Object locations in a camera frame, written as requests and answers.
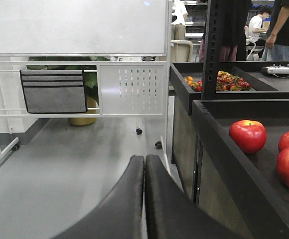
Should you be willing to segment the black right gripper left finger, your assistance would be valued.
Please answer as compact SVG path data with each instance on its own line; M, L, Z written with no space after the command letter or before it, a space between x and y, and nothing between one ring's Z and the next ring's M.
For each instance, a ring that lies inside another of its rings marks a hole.
M145 159L132 156L106 197L55 239L140 239Z

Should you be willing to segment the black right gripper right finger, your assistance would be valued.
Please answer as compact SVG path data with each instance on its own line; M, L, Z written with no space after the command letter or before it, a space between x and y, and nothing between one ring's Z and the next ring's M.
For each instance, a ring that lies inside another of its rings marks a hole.
M144 203L149 239L235 239L177 186L157 155L145 158Z

